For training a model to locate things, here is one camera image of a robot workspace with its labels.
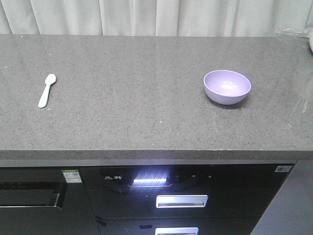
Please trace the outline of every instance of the spoon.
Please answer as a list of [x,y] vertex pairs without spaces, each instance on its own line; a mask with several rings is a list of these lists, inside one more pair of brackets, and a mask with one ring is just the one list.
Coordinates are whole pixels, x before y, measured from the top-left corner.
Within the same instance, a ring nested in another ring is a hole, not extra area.
[[45,79],[45,89],[38,103],[39,108],[44,108],[47,105],[50,86],[55,83],[56,80],[57,78],[54,74],[49,74]]

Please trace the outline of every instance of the white object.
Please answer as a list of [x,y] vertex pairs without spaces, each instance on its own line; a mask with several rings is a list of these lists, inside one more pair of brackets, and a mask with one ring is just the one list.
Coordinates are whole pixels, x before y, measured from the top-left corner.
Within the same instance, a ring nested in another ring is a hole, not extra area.
[[39,108],[44,108],[46,105],[47,105],[47,102],[48,102],[48,96],[49,96],[49,90],[50,90],[50,86],[55,83],[57,80],[57,78],[55,77],[54,74],[49,74],[47,76],[47,78],[45,79],[45,89],[44,89],[44,92],[43,94],[41,95],[41,98],[39,100],[39,103],[38,103],[38,107]]
[[312,25],[312,0],[274,2],[0,0],[0,34],[272,37]]
[[310,34],[310,47],[313,52],[313,32]]
[[199,228],[157,228],[156,235],[197,235],[199,232]]
[[205,207],[208,195],[158,195],[157,208]]

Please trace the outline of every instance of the curtain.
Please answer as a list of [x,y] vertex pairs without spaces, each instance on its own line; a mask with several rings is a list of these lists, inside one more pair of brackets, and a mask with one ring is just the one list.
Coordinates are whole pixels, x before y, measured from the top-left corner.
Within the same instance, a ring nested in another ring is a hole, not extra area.
[[275,36],[313,27],[313,0],[0,0],[1,34]]

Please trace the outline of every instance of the drawer handle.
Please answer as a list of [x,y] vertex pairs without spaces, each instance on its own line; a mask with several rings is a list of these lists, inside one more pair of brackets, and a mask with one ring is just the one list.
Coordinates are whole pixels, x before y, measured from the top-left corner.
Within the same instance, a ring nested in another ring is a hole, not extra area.
[[197,235],[198,228],[157,228],[156,235]]
[[205,207],[208,195],[158,195],[157,208],[194,208]]
[[33,190],[33,189],[52,189],[52,195],[48,204],[26,204],[26,205],[2,205],[0,202],[0,208],[40,208],[40,207],[57,207],[62,210],[62,204],[67,188],[64,182],[23,182],[21,185],[18,183],[8,183],[11,187],[4,187],[5,184],[1,185],[1,190]]

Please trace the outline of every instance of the lavender plastic bowl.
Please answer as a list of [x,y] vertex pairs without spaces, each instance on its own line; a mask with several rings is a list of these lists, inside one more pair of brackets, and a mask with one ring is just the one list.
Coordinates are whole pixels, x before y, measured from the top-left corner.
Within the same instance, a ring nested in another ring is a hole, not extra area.
[[219,104],[236,104],[251,90],[251,83],[245,76],[229,70],[209,72],[203,81],[207,96]]

